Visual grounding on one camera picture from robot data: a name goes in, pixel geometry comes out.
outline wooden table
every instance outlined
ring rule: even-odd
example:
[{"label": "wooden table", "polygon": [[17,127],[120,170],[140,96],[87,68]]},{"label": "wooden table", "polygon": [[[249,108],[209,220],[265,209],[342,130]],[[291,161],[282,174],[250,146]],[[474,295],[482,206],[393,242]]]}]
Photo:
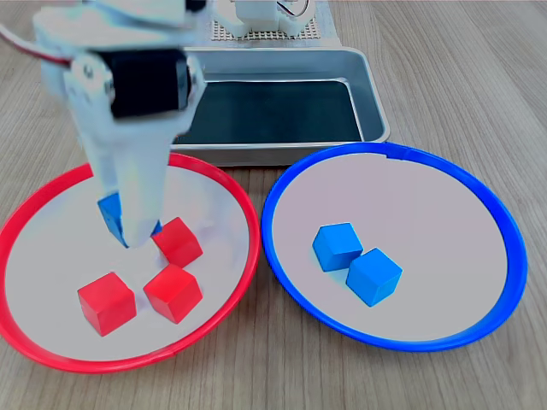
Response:
[{"label": "wooden table", "polygon": [[[30,36],[41,3],[0,2],[0,21]],[[238,308],[156,366],[62,373],[2,340],[2,410],[547,408],[547,3],[353,2],[335,3],[332,12],[342,43],[368,56],[391,141],[466,168],[516,218],[530,270],[512,318],[456,351],[384,351],[318,323],[262,259]],[[0,44],[0,223],[83,161],[38,64]],[[281,170],[230,173],[260,210]]]}]

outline robotic arm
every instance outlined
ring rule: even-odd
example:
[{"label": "robotic arm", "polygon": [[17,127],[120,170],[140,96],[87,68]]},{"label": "robotic arm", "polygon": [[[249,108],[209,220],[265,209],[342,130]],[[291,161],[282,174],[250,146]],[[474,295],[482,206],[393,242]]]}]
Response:
[{"label": "robotic arm", "polygon": [[33,19],[43,81],[68,105],[103,198],[119,201],[116,236],[126,247],[156,229],[171,143],[190,129],[205,91],[198,61],[181,48],[204,7],[96,0],[43,8]]}]

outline red cube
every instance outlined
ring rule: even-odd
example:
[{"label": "red cube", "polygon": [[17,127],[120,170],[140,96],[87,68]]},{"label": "red cube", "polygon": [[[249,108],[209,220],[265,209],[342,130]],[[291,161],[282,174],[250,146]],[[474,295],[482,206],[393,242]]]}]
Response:
[{"label": "red cube", "polygon": [[203,299],[196,278],[184,269],[170,264],[145,287],[152,307],[175,324]]},{"label": "red cube", "polygon": [[114,272],[78,290],[85,318],[101,336],[137,316],[135,294]]},{"label": "red cube", "polygon": [[196,236],[181,218],[175,218],[167,223],[152,239],[168,262],[180,268],[186,267],[203,255]]}]

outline metal tray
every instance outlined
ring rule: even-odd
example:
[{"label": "metal tray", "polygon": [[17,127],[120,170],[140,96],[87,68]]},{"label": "metal tray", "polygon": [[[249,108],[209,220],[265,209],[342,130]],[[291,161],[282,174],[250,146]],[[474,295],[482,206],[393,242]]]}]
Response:
[{"label": "metal tray", "polygon": [[[339,48],[187,48],[202,64],[207,82],[339,81],[350,94],[362,141],[382,142],[390,129],[379,101],[367,59],[358,50]],[[212,119],[217,113],[211,113]],[[184,143],[172,150],[219,167],[288,166],[312,152],[343,144],[321,143]]]}]

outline red plate rim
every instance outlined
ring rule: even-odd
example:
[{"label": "red plate rim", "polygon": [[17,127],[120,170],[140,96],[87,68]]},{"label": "red plate rim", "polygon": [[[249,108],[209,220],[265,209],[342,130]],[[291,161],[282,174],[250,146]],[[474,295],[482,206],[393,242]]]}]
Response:
[{"label": "red plate rim", "polygon": [[249,257],[247,258],[243,275],[236,289],[221,309],[201,327],[178,342],[154,352],[124,360],[88,361],[69,359],[39,347],[22,332],[9,311],[6,298],[6,268],[11,249],[28,221],[46,203],[63,191],[93,176],[91,166],[85,164],[64,173],[32,194],[15,210],[0,232],[0,334],[13,348],[31,360],[65,372],[94,374],[121,372],[148,366],[176,355],[181,350],[190,347],[199,339],[208,335],[232,312],[249,288],[260,257],[261,234],[255,207],[241,185],[218,167],[197,158],[175,153],[171,153],[169,157],[169,166],[188,169],[218,182],[238,201],[247,219],[249,226]]}]

